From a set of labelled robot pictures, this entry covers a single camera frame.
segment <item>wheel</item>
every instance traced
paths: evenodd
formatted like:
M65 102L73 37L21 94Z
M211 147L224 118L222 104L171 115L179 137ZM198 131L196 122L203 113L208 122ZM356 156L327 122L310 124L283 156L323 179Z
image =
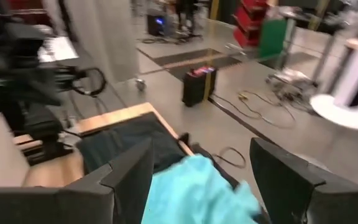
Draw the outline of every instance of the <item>wheel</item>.
M144 91L146 89L146 82L143 79L137 78L135 82L136 82L136 88L139 91Z

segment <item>turquoise cloth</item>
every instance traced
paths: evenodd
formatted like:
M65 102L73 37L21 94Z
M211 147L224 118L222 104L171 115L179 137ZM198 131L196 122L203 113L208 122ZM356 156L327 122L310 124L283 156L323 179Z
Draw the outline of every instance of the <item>turquoise cloth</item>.
M247 182L235 191L201 155L153 175L142 224L248 224L260 213Z

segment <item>white round base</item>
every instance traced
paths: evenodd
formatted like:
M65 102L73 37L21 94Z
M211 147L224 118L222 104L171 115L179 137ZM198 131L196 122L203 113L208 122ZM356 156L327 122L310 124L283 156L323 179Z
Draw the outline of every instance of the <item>white round base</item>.
M338 125L358 130L358 106L344 108L334 104L331 95L316 95L310 99L310 105L323 118Z

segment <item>green board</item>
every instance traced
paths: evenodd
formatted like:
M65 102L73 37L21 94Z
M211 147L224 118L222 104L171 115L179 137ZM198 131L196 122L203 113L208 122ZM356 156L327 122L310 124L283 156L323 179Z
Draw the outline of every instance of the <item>green board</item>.
M265 21L259 41L259 58L279 55L284 49L287 22L284 19Z

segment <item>black equipment box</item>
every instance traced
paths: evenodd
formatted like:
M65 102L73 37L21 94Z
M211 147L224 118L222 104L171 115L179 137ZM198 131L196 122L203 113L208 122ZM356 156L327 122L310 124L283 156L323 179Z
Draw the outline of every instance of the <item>black equipment box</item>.
M147 33L153 36L164 35L165 14L155 9L147 11Z
M215 90L217 71L217 68L204 66L197 70L192 69L191 71L186 72L185 77L183 78L182 102L184 102L186 106L192 107L203 100L207 74L211 75L208 93L208 97L210 97Z

